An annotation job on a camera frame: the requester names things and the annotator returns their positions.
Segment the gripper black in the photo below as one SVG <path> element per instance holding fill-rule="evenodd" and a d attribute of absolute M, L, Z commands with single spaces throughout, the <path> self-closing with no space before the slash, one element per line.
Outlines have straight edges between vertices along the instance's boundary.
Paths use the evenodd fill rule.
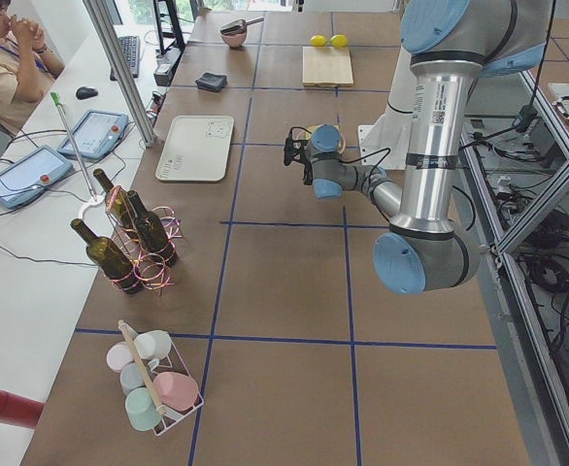
<path fill-rule="evenodd" d="M 312 162 L 306 156 L 303 156 L 301 161 L 304 165 L 303 184 L 311 185 L 314 180 Z"/>

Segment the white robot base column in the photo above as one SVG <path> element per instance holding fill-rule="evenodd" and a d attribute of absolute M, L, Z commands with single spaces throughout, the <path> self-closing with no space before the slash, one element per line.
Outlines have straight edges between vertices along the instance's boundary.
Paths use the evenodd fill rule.
<path fill-rule="evenodd" d="M 379 148 L 394 150 L 402 140 L 407 140 L 417 85 L 417 79 L 410 69 L 411 58 L 408 51 L 400 49 L 385 112 L 374 126 Z"/>

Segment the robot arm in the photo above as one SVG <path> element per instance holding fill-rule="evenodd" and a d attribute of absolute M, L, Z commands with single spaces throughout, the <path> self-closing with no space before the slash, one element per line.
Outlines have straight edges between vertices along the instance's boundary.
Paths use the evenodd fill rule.
<path fill-rule="evenodd" d="M 340 133 L 319 126 L 285 158 L 305 167 L 319 199 L 346 190 L 364 194 L 389 221 L 373 249 L 376 273 L 401 294 L 458 286 L 480 263 L 480 247 L 449 216 L 468 93 L 477 79 L 534 67 L 544 56 L 549 1 L 412 1 L 401 21 L 401 43 L 414 74 L 405 180 L 394 183 L 376 165 L 345 162 Z"/>

